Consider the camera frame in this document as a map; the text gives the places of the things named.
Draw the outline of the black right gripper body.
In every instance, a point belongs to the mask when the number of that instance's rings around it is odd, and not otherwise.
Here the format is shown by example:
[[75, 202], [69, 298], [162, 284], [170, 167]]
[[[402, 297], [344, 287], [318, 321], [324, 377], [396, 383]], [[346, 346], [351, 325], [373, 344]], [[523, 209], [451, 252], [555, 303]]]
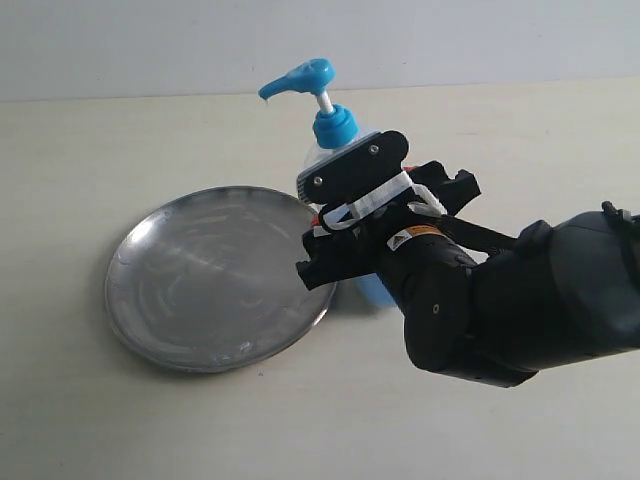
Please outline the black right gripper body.
[[[307, 289], [374, 274], [391, 291], [471, 290], [475, 263], [460, 247], [456, 215], [480, 194], [474, 175], [450, 176], [437, 160], [403, 167], [409, 186], [372, 215], [325, 240], [302, 237], [308, 257], [296, 269]], [[329, 230], [323, 215], [339, 205], [320, 206], [316, 216]]]

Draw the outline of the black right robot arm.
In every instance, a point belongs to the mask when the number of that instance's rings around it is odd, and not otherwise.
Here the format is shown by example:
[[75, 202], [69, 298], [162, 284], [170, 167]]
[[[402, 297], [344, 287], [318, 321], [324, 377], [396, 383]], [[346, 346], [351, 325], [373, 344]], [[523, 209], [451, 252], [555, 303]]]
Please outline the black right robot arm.
[[[337, 230], [323, 218], [302, 237], [308, 288], [378, 276], [404, 318], [419, 369], [499, 387], [538, 372], [639, 347], [639, 219], [604, 202], [517, 237], [465, 222], [475, 177], [431, 161], [414, 188]], [[430, 212], [425, 188], [442, 207]]]

